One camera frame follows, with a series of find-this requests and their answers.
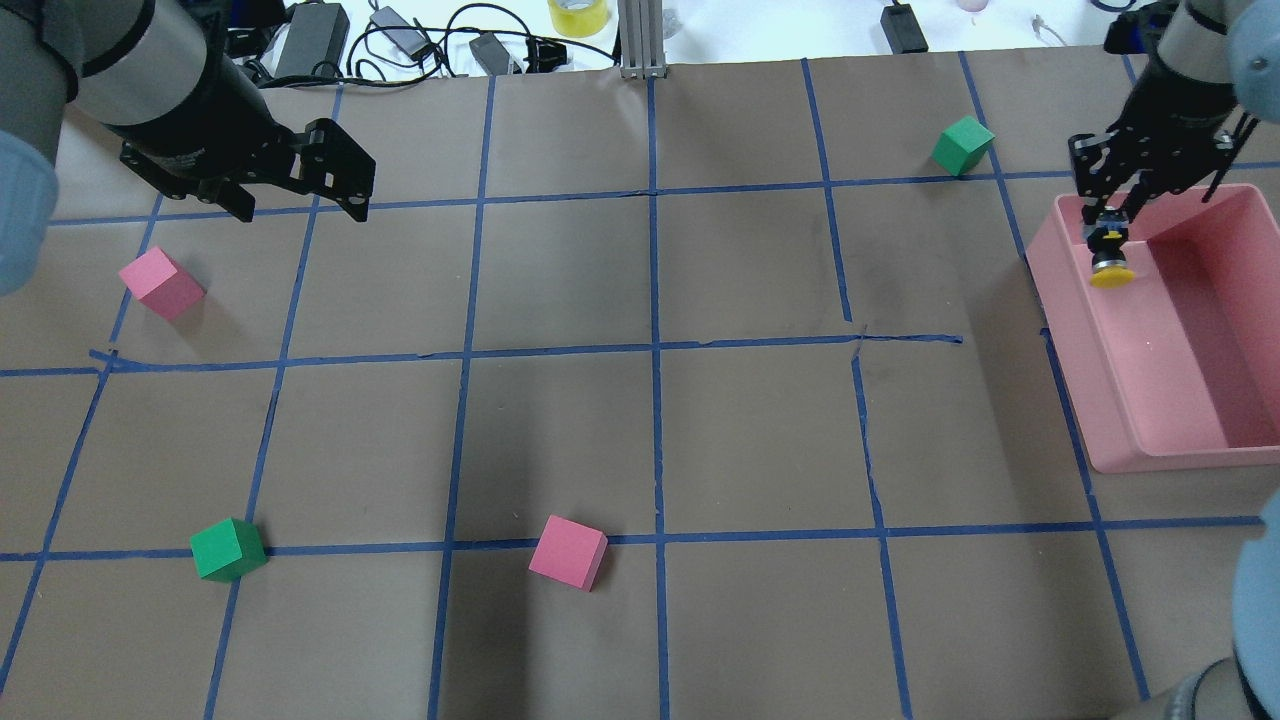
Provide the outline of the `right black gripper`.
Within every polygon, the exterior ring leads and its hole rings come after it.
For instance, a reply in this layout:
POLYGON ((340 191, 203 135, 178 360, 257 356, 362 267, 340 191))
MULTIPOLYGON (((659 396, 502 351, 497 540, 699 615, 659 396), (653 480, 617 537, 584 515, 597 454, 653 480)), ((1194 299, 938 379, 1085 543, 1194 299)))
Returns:
POLYGON ((1222 85, 1138 85, 1108 132, 1068 138, 1082 237, 1087 246, 1123 246, 1139 214, 1161 193, 1181 193, 1202 181, 1212 195, 1256 132, 1256 114, 1238 109, 1222 85), (1110 199, 1135 181, 1120 209, 1110 199))

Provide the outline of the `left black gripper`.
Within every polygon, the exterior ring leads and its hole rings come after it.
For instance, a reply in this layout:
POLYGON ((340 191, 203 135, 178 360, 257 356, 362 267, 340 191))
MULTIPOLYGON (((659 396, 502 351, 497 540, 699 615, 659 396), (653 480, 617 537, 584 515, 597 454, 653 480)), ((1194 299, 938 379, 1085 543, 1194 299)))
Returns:
POLYGON ((256 199, 244 186, 268 183, 369 219, 374 158, 330 118, 300 133, 278 123, 238 65, 207 67, 177 108, 120 137, 125 169, 168 199, 195 196, 251 223, 256 199))

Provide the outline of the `green cube near left arm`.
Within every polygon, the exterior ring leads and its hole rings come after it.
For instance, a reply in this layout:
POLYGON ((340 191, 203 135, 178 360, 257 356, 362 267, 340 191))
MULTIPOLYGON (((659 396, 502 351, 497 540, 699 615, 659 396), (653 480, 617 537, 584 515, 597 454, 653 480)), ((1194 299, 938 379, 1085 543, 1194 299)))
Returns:
POLYGON ((189 537, 195 570, 206 582, 232 583, 268 562, 260 529, 227 518, 189 537))

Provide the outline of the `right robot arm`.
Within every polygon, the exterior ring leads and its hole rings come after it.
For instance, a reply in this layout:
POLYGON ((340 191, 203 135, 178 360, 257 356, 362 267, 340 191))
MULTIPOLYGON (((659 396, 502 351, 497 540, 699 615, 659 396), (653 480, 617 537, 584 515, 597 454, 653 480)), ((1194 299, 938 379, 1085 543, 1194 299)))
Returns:
POLYGON ((1098 471, 1277 459, 1277 223, 1221 184, 1277 119, 1277 4, 1184 1, 1027 259, 1098 471))

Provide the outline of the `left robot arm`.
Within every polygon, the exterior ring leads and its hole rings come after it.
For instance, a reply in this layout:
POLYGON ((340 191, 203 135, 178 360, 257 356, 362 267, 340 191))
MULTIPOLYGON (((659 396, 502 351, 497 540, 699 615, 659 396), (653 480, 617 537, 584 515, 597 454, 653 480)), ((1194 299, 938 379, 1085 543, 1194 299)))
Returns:
POLYGON ((278 122, 221 32, 179 3, 5 1, 1 14, 4 293, 37 269, 68 108, 115 135, 120 163, 164 197, 251 222, 250 187, 270 184, 367 220, 372 156, 333 119, 278 122))

